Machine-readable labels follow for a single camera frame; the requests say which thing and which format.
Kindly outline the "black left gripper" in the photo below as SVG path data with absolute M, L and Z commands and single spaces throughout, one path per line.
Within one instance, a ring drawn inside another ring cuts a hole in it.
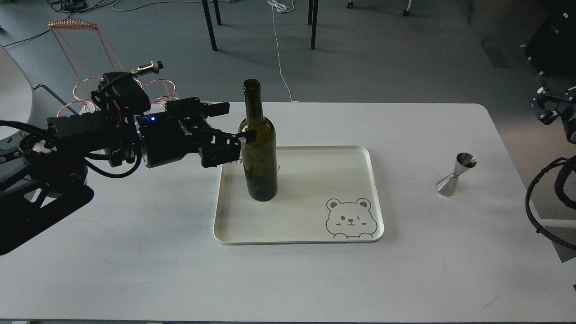
M 207 118 L 226 115 L 230 103 L 208 103 L 199 98 L 169 101 L 164 112 L 137 118 L 137 129 L 147 168 L 181 160 L 190 153 L 200 156 L 204 168 L 225 162 L 225 149 L 243 147 L 257 139 L 256 130 L 237 134 L 212 128 Z

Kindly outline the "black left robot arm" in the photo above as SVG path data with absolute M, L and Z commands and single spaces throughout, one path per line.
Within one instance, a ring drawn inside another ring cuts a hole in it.
M 136 78 L 157 73 L 160 61 L 131 72 L 108 72 L 91 93 L 97 110 L 52 117 L 41 129 L 18 121 L 2 126 L 23 131 L 16 150 L 2 155 L 21 159 L 23 168 L 1 183 L 1 254 L 8 254 L 94 197 L 88 169 L 107 178 L 125 178 L 142 162 L 147 168 L 200 156 L 204 168 L 239 160 L 245 145 L 257 139 L 211 127 L 207 119 L 229 113 L 227 102 L 198 98 L 172 100 L 165 111 L 149 113 L 151 103 Z

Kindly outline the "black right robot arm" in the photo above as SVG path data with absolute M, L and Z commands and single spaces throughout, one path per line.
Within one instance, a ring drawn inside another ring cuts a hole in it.
M 547 87 L 541 87 L 537 95 L 530 100 L 535 111 L 535 117 L 545 124 L 553 123 L 560 118 L 563 123 L 566 139 L 571 144 L 576 143 L 576 87 L 565 92 L 555 92 Z

